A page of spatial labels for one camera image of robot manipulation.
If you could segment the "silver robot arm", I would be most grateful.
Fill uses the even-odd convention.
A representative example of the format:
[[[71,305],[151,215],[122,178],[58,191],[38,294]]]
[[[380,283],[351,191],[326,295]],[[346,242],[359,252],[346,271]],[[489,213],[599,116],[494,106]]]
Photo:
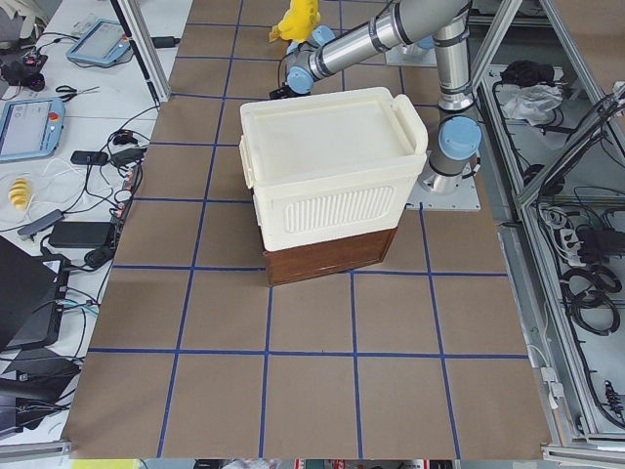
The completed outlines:
[[[296,43],[286,55],[286,78],[271,92],[273,99],[303,98],[306,120],[290,123],[271,138],[274,158],[270,174],[283,176],[363,164],[385,157],[425,155],[424,137],[404,129],[396,116],[386,122],[390,94],[382,94],[382,107],[358,109],[348,115],[338,107],[324,112],[313,109],[313,84],[394,47],[414,45],[432,36],[440,86],[439,108],[448,113],[438,130],[437,143],[422,171],[411,170],[427,191],[451,193],[463,179],[463,171],[477,151],[481,132],[464,116],[474,103],[468,52],[466,1],[400,1],[347,33],[334,37],[314,30],[310,44]]]

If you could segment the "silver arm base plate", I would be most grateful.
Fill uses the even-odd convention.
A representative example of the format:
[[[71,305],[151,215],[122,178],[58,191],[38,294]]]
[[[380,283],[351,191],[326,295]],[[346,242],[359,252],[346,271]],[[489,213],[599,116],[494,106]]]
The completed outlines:
[[[405,208],[408,210],[478,212],[481,210],[472,167],[466,163],[459,175],[437,173],[429,163],[419,175]]]

